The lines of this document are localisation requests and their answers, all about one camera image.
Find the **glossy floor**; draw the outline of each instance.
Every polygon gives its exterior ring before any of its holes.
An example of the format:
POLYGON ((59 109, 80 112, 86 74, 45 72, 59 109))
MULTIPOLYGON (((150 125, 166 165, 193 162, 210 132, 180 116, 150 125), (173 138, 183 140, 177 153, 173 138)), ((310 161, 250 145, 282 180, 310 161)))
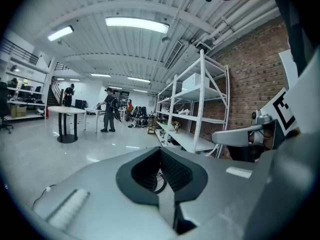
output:
MULTIPOLYGON (((155 134, 146 129, 128 128, 129 122, 114 122, 116 132, 102 133, 103 115, 78 115, 78 141, 64 144, 57 141, 58 114, 48 120, 14 121, 12 134, 0 131, 0 165, 8 188, 23 203, 32 206, 42 191, 57 184, 79 169, 94 162, 119 156, 137 149, 160 146, 155 134)), ((67 132, 74 132, 74 117, 67 117, 67 132)))

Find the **office chair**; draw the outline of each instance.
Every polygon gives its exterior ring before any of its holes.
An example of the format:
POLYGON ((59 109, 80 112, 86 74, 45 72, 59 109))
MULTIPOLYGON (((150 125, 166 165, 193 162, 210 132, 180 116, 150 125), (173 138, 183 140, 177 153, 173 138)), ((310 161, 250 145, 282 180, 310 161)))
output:
POLYGON ((9 131, 9 134, 11 134, 9 127, 13 129, 14 128, 13 125, 4 123, 5 116, 10 113, 10 110, 8 108, 8 103, 7 103, 8 93, 9 92, 7 89, 7 84, 5 82, 0 82, 0 118, 1 118, 0 131, 2 128, 7 129, 9 131))

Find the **white ceiling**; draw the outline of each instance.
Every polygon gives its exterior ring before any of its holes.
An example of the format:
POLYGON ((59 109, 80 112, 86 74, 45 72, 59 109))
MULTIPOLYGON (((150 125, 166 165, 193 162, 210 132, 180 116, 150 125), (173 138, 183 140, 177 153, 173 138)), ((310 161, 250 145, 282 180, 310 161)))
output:
MULTIPOLYGON (((157 93, 165 86, 169 54, 178 40, 194 42, 211 34, 224 17, 247 1, 232 0, 26 0, 10 26, 13 31, 77 73, 108 73, 111 86, 157 93), (105 18, 129 16, 170 25, 168 34, 130 27, 107 27, 105 18), (47 36, 71 25, 62 45, 47 36), (169 45, 162 38, 169 36, 169 45), (127 77, 151 80, 151 84, 127 77)), ((268 0, 257 4, 263 7, 268 0)), ((241 12, 243 16, 250 11, 241 12)))

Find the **red brick wall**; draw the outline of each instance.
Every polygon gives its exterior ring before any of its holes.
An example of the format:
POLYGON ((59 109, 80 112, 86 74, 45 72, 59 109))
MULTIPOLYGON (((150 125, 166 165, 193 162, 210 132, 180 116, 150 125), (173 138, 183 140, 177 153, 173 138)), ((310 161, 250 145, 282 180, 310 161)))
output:
MULTIPOLYGON (((251 114, 261 109, 284 87, 283 65, 279 52, 289 49, 288 34, 279 17, 256 28, 213 55, 222 65, 228 65, 230 76, 230 111, 228 129, 247 127, 251 114)), ((225 79, 217 81, 224 92, 225 79)), ((193 115, 197 115, 198 103, 193 115)), ((220 101, 204 103, 203 117, 224 119, 225 106, 220 101)), ((221 131, 220 124, 202 122, 201 137, 209 140, 211 133, 221 131)))

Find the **staircase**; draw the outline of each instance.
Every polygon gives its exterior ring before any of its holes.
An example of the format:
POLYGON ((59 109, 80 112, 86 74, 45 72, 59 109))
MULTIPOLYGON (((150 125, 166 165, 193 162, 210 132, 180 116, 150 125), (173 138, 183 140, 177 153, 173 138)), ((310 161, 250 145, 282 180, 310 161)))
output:
POLYGON ((49 92, 48 92, 48 99, 46 101, 46 105, 48 107, 51 107, 51 106, 59 106, 59 102, 57 101, 55 95, 54 95, 54 92, 52 91, 51 89, 51 86, 49 88, 49 92))

